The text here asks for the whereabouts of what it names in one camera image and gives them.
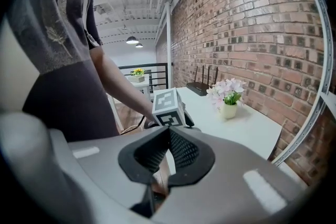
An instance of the dark shirt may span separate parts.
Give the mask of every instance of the dark shirt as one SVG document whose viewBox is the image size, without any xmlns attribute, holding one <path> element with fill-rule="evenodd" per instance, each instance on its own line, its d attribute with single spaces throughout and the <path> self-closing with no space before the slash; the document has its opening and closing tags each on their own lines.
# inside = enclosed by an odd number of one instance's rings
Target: dark shirt
<svg viewBox="0 0 336 224">
<path fill-rule="evenodd" d="M 27 77 L 22 82 L 33 85 L 23 111 L 37 116 L 49 128 L 61 130 L 68 142 L 118 135 L 89 53 L 101 45 L 93 0 L 13 0 L 7 19 L 38 71 L 37 78 Z"/>
</svg>

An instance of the black router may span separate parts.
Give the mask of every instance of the black router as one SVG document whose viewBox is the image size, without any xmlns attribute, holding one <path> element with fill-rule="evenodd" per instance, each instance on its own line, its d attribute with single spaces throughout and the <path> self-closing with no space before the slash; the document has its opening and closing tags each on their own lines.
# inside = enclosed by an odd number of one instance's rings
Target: black router
<svg viewBox="0 0 336 224">
<path fill-rule="evenodd" d="M 207 95 L 206 90 L 209 89 L 209 73 L 210 73 L 210 66 L 208 67 L 208 81 L 207 84 L 203 83 L 204 80 L 204 66 L 202 66 L 202 82 L 196 81 L 198 67 L 196 67 L 195 79 L 194 82 L 187 83 L 187 88 L 192 90 L 194 93 L 198 94 L 199 96 Z M 216 68 L 216 75 L 215 75 L 215 82 L 217 80 L 218 75 L 218 67 Z"/>
</svg>

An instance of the black railing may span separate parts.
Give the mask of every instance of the black railing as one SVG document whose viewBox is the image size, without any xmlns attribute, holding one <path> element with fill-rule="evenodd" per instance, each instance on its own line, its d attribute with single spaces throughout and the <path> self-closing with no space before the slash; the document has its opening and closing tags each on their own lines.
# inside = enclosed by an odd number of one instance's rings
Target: black railing
<svg viewBox="0 0 336 224">
<path fill-rule="evenodd" d="M 164 71 L 155 71 L 152 72 L 150 70 L 146 70 L 147 67 L 164 67 Z M 160 63 L 145 63 L 143 65 L 134 65 L 134 66 L 122 66 L 119 67 L 119 69 L 134 69 L 134 68 L 144 68 L 145 69 L 145 74 L 149 74 L 149 87 L 151 93 L 153 93 L 153 87 L 154 86 L 161 86 L 165 85 L 166 89 L 168 89 L 168 65 L 166 62 L 160 62 Z M 164 77 L 161 78 L 153 78 L 152 74 L 154 73 L 164 73 Z M 153 83 L 153 80 L 159 80 L 159 79 L 165 79 L 165 83 Z"/>
</svg>

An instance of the potted flower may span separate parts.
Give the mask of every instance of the potted flower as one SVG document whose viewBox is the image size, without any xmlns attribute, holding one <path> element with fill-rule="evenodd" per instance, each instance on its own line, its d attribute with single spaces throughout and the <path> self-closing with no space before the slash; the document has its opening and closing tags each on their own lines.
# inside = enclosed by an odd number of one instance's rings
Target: potted flower
<svg viewBox="0 0 336 224">
<path fill-rule="evenodd" d="M 222 118 L 231 119 L 236 115 L 238 101 L 242 101 L 244 84 L 246 83 L 238 79 L 227 79 L 206 90 L 207 97 L 211 99 Z"/>
<path fill-rule="evenodd" d="M 141 68 L 134 69 L 131 72 L 131 77 L 129 77 L 129 81 L 131 82 L 143 82 L 145 80 L 144 70 Z"/>
</svg>

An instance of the white pot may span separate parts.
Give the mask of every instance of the white pot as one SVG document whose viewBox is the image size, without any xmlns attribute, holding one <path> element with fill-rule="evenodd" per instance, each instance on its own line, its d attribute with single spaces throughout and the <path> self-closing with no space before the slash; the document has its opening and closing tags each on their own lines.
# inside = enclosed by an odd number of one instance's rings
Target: white pot
<svg viewBox="0 0 336 224">
<path fill-rule="evenodd" d="M 222 119 L 231 119 L 236 115 L 237 112 L 237 104 L 229 105 L 229 104 L 222 104 L 220 109 L 220 114 Z"/>
<path fill-rule="evenodd" d="M 145 81 L 144 75 L 135 75 L 135 76 L 129 76 L 128 80 L 131 82 L 143 82 Z"/>
</svg>

